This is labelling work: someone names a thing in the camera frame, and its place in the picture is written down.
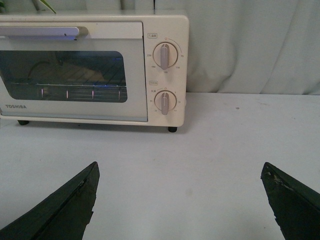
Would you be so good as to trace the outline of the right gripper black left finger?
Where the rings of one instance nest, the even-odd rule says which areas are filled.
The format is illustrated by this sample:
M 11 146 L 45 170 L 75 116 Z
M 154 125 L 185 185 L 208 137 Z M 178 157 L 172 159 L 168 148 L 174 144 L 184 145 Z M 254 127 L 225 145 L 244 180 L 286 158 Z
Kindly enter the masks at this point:
M 96 161 L 0 231 L 2 240 L 81 240 L 93 215 L 100 171 Z

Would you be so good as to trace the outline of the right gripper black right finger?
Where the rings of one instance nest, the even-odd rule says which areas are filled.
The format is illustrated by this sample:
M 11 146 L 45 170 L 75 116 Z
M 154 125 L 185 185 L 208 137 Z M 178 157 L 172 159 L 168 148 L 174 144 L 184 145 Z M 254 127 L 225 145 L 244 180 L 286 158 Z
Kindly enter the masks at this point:
M 275 221 L 286 240 L 320 238 L 320 194 L 269 162 L 260 176 Z

